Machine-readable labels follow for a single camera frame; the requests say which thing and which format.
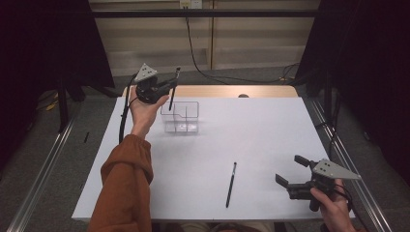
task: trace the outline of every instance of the transparent cube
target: transparent cube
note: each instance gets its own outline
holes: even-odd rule
[[[198,132],[199,102],[175,101],[161,107],[161,117],[166,132]]]

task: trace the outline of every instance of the person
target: person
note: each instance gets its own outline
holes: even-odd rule
[[[151,144],[145,140],[145,136],[156,119],[158,109],[168,98],[169,96],[163,96],[155,104],[145,104],[134,100],[136,94],[131,89],[130,99],[134,100],[130,105],[132,130],[112,150],[102,166],[102,191],[88,225],[89,232],[152,231],[149,185],[154,172],[151,165]],[[337,184],[341,185],[341,180],[337,180]],[[357,231],[348,215],[344,198],[336,196],[331,199],[316,188],[312,188],[310,192],[322,203],[320,210],[330,231]],[[241,230],[257,231],[254,228],[257,227],[245,226]],[[184,231],[182,227],[171,229],[177,230]]]

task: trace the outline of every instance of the wall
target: wall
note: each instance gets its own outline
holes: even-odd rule
[[[203,0],[204,9],[317,9],[318,0]],[[178,9],[179,1],[90,0],[96,9]],[[184,18],[97,18],[114,76],[147,63],[159,72],[194,70]],[[301,60],[313,18],[190,18],[201,70],[285,66]]]

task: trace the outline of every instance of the pen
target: pen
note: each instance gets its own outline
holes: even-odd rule
[[[178,80],[178,77],[179,77],[179,72],[180,72],[180,70],[181,70],[181,67],[178,67],[177,68],[177,70],[176,70],[176,72],[175,72],[175,79],[177,79]],[[169,103],[169,111],[171,111],[171,108],[172,108],[172,102],[174,102],[174,96],[175,96],[175,90],[176,90],[176,86],[172,89],[172,96],[171,96],[171,102]]]
[[[236,169],[236,162],[233,163],[233,171],[232,171],[231,183],[230,183],[230,185],[229,185],[228,198],[226,199],[226,208],[228,208],[228,206],[229,206],[230,193],[232,192],[233,179],[235,178],[235,169]]]

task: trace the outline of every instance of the white paper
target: white paper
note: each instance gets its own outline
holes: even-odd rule
[[[153,220],[289,220],[321,218],[309,201],[290,200],[275,182],[310,180],[294,161],[326,158],[326,152],[300,98],[175,98],[199,102],[198,133],[169,133],[160,112],[146,139],[152,144]],[[118,144],[124,98],[118,99],[78,200],[73,218],[89,220],[102,188],[100,169]],[[129,114],[125,134],[131,130]],[[225,207],[233,163],[237,162],[229,207]]]

